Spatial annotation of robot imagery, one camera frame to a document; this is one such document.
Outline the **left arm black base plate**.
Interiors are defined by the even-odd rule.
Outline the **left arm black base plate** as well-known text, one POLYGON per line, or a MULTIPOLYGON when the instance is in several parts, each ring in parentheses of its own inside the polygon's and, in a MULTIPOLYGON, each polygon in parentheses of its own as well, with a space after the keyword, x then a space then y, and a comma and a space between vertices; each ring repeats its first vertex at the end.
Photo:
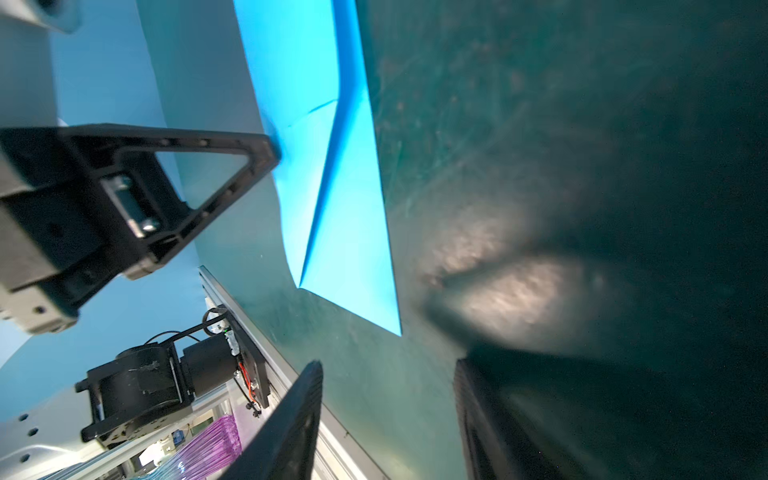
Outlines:
POLYGON ((263 410, 270 406, 270 381, 267 375, 267 361, 257 347, 249 332, 237 317, 227 308, 222 316, 229 325, 234 339, 239 346, 238 365, 240 385, 243 388, 253 410, 263 410))

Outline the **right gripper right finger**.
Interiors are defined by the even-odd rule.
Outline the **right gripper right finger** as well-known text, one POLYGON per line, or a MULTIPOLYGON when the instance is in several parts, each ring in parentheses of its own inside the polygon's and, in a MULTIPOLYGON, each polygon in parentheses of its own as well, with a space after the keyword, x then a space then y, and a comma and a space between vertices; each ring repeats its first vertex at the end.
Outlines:
POLYGON ((557 356, 467 356, 453 390, 471 479, 597 479, 600 401, 589 366, 557 356))

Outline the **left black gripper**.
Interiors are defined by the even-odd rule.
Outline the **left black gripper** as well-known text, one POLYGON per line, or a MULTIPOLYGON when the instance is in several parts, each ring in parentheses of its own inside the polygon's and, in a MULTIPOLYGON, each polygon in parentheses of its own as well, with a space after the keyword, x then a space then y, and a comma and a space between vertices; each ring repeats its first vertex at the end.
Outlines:
POLYGON ((69 328, 111 279, 165 266, 279 160, 264 134, 2 129, 2 309, 31 335, 69 328))

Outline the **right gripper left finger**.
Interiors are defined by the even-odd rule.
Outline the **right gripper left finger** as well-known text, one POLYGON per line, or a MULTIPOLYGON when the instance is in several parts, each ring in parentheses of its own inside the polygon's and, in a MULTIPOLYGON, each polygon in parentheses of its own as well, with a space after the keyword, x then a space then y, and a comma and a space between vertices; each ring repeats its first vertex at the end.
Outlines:
POLYGON ((309 479, 319 431, 323 367, 309 363, 224 479, 309 479))

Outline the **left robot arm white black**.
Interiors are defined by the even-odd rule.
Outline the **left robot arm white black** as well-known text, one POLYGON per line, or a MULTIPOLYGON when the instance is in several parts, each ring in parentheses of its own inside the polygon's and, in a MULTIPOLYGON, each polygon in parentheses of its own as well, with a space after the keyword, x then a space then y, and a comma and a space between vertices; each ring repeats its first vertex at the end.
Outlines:
MULTIPOLYGON (((1 132, 1 310, 29 335, 73 326, 117 276, 167 265, 279 162, 263 134, 127 125, 17 127, 1 132), (158 157, 215 154, 243 163, 200 205, 176 193, 158 157)), ((64 474, 188 415, 241 367, 240 332, 183 351, 148 341, 72 387, 4 421, 1 475, 64 474)))

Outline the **blue square paper sheet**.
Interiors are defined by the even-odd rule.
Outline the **blue square paper sheet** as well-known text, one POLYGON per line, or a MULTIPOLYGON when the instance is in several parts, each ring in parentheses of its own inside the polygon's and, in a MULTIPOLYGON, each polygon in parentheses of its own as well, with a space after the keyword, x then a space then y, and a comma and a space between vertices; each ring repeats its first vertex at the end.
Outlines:
POLYGON ((402 332, 370 93, 352 1, 238 1, 294 284, 402 332))

